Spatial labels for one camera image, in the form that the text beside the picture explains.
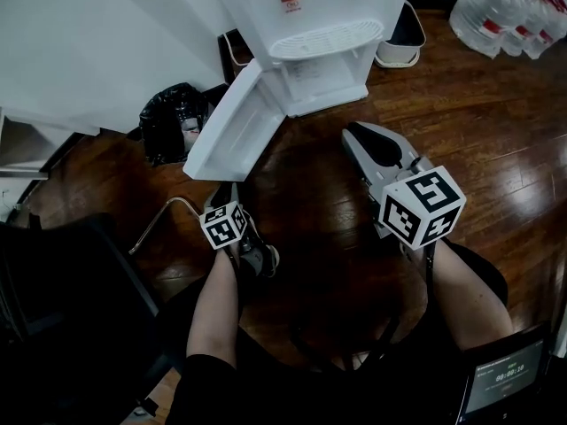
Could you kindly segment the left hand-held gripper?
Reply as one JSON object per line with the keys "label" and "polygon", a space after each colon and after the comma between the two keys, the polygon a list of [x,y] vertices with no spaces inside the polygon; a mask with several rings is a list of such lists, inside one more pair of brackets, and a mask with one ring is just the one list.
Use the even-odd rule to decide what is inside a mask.
{"label": "left hand-held gripper", "polygon": [[250,214],[239,203],[237,182],[224,182],[206,199],[199,223],[215,250],[234,255],[249,251],[257,235]]}

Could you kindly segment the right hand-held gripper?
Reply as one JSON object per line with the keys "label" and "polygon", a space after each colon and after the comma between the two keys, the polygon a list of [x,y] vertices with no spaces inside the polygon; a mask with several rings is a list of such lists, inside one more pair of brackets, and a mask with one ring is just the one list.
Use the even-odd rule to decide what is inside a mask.
{"label": "right hand-held gripper", "polygon": [[376,182],[369,197],[380,238],[417,250],[453,231],[466,196],[446,168],[416,158],[406,139],[376,124],[350,122],[342,143],[361,179]]}

